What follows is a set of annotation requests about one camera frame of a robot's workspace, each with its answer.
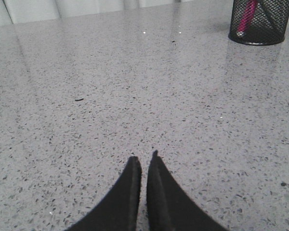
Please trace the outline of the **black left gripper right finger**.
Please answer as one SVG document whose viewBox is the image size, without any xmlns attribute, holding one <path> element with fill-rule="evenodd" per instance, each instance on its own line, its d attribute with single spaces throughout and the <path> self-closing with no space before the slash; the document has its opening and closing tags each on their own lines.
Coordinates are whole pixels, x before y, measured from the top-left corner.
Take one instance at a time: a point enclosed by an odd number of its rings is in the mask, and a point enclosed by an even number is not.
<svg viewBox="0 0 289 231">
<path fill-rule="evenodd" d="M 154 151 L 147 178 L 147 212 L 151 231 L 224 231 L 183 191 Z"/>
</svg>

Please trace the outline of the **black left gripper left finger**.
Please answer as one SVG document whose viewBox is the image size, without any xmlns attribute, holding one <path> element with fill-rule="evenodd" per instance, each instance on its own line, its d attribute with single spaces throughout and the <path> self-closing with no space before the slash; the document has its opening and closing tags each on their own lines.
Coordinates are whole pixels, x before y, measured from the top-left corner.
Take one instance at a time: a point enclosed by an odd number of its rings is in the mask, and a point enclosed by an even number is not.
<svg viewBox="0 0 289 231">
<path fill-rule="evenodd" d="M 141 189 L 141 165 L 131 156 L 111 190 L 84 218 L 69 231 L 134 231 L 136 230 Z"/>
</svg>

